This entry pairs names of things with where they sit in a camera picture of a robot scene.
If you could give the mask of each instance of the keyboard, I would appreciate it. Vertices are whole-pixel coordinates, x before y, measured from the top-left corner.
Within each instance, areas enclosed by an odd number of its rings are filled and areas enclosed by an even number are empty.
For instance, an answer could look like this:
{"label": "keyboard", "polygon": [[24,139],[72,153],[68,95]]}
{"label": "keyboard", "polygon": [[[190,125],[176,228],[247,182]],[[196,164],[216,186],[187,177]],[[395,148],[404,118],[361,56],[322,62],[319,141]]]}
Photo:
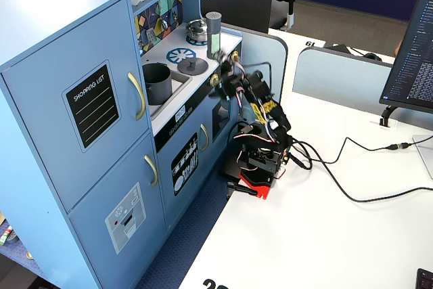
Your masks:
{"label": "keyboard", "polygon": [[417,286],[415,289],[433,289],[433,273],[418,269]]}

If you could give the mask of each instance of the oven door sticker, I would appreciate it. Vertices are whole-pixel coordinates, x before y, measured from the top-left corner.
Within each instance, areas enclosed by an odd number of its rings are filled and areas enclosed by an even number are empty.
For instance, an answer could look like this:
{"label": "oven door sticker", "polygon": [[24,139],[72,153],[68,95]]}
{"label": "oven door sticker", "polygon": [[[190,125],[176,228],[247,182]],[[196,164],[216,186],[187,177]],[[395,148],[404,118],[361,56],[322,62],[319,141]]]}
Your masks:
{"label": "oven door sticker", "polygon": [[173,176],[173,187],[175,196],[179,194],[182,187],[187,183],[192,173],[198,166],[198,136],[194,133],[192,138],[177,154],[171,162],[171,174]]}

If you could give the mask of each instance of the toy kitchen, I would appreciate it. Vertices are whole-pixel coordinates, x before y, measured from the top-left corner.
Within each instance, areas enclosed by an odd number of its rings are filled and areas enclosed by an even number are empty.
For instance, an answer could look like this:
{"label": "toy kitchen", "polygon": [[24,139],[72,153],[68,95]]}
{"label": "toy kitchen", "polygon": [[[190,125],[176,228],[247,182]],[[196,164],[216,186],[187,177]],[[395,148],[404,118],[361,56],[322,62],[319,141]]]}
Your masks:
{"label": "toy kitchen", "polygon": [[[0,0],[0,11],[1,211],[52,284],[135,288],[230,128],[254,119],[209,96],[219,63],[200,0]],[[216,33],[212,47],[242,64],[272,63],[278,101],[286,44]]]}

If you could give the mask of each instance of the cabinet door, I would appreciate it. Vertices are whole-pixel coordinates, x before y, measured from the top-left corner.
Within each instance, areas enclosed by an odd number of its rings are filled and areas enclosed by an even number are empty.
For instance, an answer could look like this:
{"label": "cabinet door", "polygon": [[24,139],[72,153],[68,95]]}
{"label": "cabinet door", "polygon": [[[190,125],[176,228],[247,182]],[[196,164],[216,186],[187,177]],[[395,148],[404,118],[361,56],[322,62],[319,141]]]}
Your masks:
{"label": "cabinet door", "polygon": [[[237,102],[233,99],[227,101],[225,99],[206,98],[201,105],[203,105],[203,125],[209,135],[210,143],[206,150],[202,150],[200,172],[207,175],[227,146],[228,132],[237,121],[238,110]],[[206,140],[205,132],[201,130],[199,134],[200,148],[206,147]]]}
{"label": "cabinet door", "polygon": [[69,214],[104,289],[126,288],[165,240],[160,188],[148,135]]}
{"label": "cabinet door", "polygon": [[135,43],[121,0],[3,73],[66,211],[148,129]]}
{"label": "cabinet door", "polygon": [[203,151],[206,136],[200,125],[207,124],[205,108],[202,102],[158,152],[160,184],[168,228],[185,212],[205,180],[200,170],[201,165],[206,164],[203,154],[210,150],[212,141],[210,138],[209,148]]}

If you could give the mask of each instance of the gray cup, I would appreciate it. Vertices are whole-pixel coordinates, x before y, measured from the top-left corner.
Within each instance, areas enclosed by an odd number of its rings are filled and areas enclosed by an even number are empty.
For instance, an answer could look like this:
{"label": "gray cup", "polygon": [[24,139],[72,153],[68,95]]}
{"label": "gray cup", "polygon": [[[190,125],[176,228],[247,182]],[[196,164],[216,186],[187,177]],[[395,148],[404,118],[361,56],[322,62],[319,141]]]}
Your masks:
{"label": "gray cup", "polygon": [[170,68],[164,64],[145,64],[143,74],[149,105],[162,105],[173,94]]}

